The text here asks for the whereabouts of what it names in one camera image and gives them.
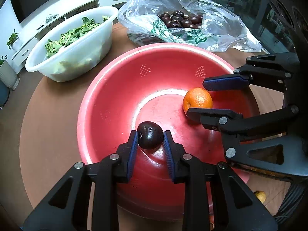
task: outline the window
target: window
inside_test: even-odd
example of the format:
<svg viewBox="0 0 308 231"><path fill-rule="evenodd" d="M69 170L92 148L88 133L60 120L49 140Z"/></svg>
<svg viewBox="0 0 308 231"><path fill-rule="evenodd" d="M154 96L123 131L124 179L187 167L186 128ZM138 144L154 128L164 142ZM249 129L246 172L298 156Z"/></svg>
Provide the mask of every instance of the window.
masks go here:
<svg viewBox="0 0 308 231"><path fill-rule="evenodd" d="M270 53L295 52L290 34L277 18L269 0L213 0L239 15Z"/></svg>

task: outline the round table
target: round table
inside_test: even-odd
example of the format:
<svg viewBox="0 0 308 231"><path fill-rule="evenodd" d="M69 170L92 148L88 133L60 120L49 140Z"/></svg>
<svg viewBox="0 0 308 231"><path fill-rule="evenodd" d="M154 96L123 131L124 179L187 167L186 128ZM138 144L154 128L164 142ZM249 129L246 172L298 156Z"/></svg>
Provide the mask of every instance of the round table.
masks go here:
<svg viewBox="0 0 308 231"><path fill-rule="evenodd" d="M113 26L112 47L108 55L92 70L69 82L54 82L43 77L27 107L20 134L20 167L33 207L76 162L81 161L77 146L77 117L84 94L94 77L109 62L138 45L130 41L127 29L117 23ZM234 68L245 64L251 53L229 49L216 53ZM283 94L251 85L260 113L282 106ZM252 175L249 187L265 191L268 210L275 214L287 192L289 183ZM146 220L119 209L121 230L180 230L181 223Z"/></svg>

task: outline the floor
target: floor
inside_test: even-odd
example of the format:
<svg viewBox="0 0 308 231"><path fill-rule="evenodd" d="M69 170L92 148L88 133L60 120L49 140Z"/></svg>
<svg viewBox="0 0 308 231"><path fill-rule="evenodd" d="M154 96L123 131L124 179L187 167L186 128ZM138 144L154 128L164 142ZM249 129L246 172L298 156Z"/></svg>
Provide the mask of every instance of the floor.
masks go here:
<svg viewBox="0 0 308 231"><path fill-rule="evenodd" d="M0 111L0 204L21 227L33 208L20 172L19 136L28 103L43 75L25 68L18 75L20 82Z"/></svg>

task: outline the dark plum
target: dark plum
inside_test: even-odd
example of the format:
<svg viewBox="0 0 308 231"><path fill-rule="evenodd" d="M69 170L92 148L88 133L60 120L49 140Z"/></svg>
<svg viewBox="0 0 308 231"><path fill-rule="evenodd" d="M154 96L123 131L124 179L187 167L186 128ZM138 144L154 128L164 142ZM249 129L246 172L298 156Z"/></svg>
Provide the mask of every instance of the dark plum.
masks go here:
<svg viewBox="0 0 308 231"><path fill-rule="evenodd" d="M173 15L174 15L174 16L181 16L181 17L184 17L184 12L183 12L183 11L176 10L176 11L173 12Z"/></svg>
<svg viewBox="0 0 308 231"><path fill-rule="evenodd" d="M163 17L163 18L161 18L161 20L162 20L163 22L166 22L166 21L169 21L170 18L169 18L169 17Z"/></svg>
<svg viewBox="0 0 308 231"><path fill-rule="evenodd" d="M202 23L203 16L197 16L197 18L199 19L199 22L198 22L198 23Z"/></svg>
<svg viewBox="0 0 308 231"><path fill-rule="evenodd" d="M181 16L173 16L171 17L172 20L178 20L178 21L182 21L183 20L183 17Z"/></svg>
<svg viewBox="0 0 308 231"><path fill-rule="evenodd" d="M168 21L165 21L165 25L168 27L169 24L171 23L171 20L169 19Z"/></svg>
<svg viewBox="0 0 308 231"><path fill-rule="evenodd" d="M162 19L163 17L170 17L169 13L162 13L161 15L159 15L159 18Z"/></svg>
<svg viewBox="0 0 308 231"><path fill-rule="evenodd" d="M197 27L197 29L201 29L202 23L198 23L195 26Z"/></svg>
<svg viewBox="0 0 308 231"><path fill-rule="evenodd" d="M189 19L190 19L190 21L192 21L193 24L198 24L199 23L199 19L196 16L191 16Z"/></svg>
<svg viewBox="0 0 308 231"><path fill-rule="evenodd" d="M178 20L172 20L170 23L169 23L169 28L181 28L181 24Z"/></svg>
<svg viewBox="0 0 308 231"><path fill-rule="evenodd" d="M183 19L182 21L181 21L181 25L184 27L184 28L187 28L187 25L188 24L191 24L192 22L190 21L190 20L188 20L188 19Z"/></svg>
<svg viewBox="0 0 308 231"><path fill-rule="evenodd" d="M138 128L138 144L143 149L154 149L164 141L164 132L154 122L142 122Z"/></svg>
<svg viewBox="0 0 308 231"><path fill-rule="evenodd" d="M197 27L196 27L194 24L192 24L192 23L191 23L191 24L188 24L188 25L187 25L187 28L195 28L195 29L197 29Z"/></svg>

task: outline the red colander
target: red colander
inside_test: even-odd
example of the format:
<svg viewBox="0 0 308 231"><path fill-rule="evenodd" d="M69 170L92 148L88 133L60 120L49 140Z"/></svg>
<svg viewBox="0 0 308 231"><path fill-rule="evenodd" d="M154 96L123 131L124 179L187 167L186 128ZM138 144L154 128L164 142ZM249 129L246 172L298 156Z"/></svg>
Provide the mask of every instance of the red colander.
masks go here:
<svg viewBox="0 0 308 231"><path fill-rule="evenodd" d="M96 163L115 153L143 121L170 130L175 142L203 162L224 161L220 133L190 122L182 103L189 89L202 87L204 78L232 72L233 67L215 54L186 44L151 44L119 56L97 75L81 103L77 137L82 161ZM213 108L232 109L245 118L259 114L249 89L210 94ZM248 181L247 172L235 171ZM130 182L118 184L118 203L145 218L182 218L184 184L171 182L162 147L138 148Z"/></svg>

